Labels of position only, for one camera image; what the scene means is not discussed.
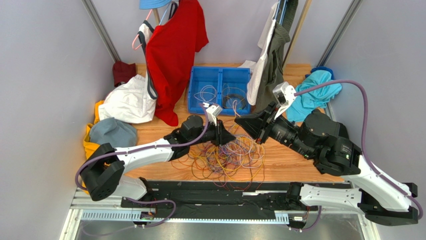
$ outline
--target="blue cap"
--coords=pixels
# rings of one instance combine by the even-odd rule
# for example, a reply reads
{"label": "blue cap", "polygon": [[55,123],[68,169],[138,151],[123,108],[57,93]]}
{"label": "blue cap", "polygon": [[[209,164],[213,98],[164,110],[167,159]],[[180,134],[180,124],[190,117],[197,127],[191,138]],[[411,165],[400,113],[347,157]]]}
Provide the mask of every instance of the blue cap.
{"label": "blue cap", "polygon": [[139,0],[139,9],[157,9],[170,3],[172,0]]}

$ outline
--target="blue plastic container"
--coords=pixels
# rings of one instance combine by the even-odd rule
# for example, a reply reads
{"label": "blue plastic container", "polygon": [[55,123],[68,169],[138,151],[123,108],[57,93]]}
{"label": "blue plastic container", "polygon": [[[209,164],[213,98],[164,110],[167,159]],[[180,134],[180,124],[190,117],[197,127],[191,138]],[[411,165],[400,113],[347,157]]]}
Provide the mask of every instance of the blue plastic container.
{"label": "blue plastic container", "polygon": [[209,102],[223,108],[221,115],[234,115],[232,104],[236,101],[236,112],[247,115],[250,113],[246,97],[249,81],[249,68],[193,66],[187,96],[188,111],[203,114],[199,103]]}

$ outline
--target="gray floor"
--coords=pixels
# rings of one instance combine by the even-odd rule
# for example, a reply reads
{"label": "gray floor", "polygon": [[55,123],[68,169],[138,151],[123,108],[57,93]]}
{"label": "gray floor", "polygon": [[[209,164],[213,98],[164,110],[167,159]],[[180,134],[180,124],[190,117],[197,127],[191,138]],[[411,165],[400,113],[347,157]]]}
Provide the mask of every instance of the gray floor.
{"label": "gray floor", "polygon": [[[309,226],[317,215],[309,216]],[[90,234],[104,234],[131,226],[122,221],[83,221],[80,226]],[[272,224],[165,223],[157,227],[132,228],[110,236],[93,237],[82,232],[78,240],[363,240],[358,216],[327,214],[306,232],[289,231],[287,226]]]}

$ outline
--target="wall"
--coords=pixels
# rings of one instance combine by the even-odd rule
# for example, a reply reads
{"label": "wall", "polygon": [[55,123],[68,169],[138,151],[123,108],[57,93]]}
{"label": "wall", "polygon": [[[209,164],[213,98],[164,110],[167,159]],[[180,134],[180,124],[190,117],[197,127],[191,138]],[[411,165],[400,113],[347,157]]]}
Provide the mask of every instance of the wall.
{"label": "wall", "polygon": [[[418,185],[426,207],[426,2],[364,1],[327,66],[338,79],[361,83],[368,94],[366,146],[371,160],[400,182]],[[362,98],[345,85],[331,103],[338,121],[360,143]],[[411,226],[378,226],[382,239],[424,239],[426,221]]]}
{"label": "wall", "polygon": [[[257,47],[257,42],[270,9],[277,0],[198,1],[204,11],[209,44],[195,55],[197,63],[242,63],[259,59],[261,49]],[[290,63],[315,65],[319,61],[350,2],[312,1]],[[144,63],[142,50],[134,51],[131,45],[149,10],[140,10],[139,0],[93,0],[93,3],[121,60]],[[304,4],[305,0],[299,0],[290,36],[293,36]],[[165,8],[159,9],[160,17]],[[149,22],[156,25],[153,15]]]}
{"label": "wall", "polygon": [[113,61],[81,1],[1,1],[0,22],[0,239],[56,240]]}

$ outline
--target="red shirt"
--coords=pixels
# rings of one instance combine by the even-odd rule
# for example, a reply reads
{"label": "red shirt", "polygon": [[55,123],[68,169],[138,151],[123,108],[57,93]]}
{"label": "red shirt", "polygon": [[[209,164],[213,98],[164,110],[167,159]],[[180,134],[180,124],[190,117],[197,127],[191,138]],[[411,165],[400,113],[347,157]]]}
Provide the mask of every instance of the red shirt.
{"label": "red shirt", "polygon": [[173,112],[191,77],[195,52],[207,43],[204,13],[197,0],[180,0],[173,18],[159,25],[146,46],[146,65],[158,93],[155,115],[178,125]]}

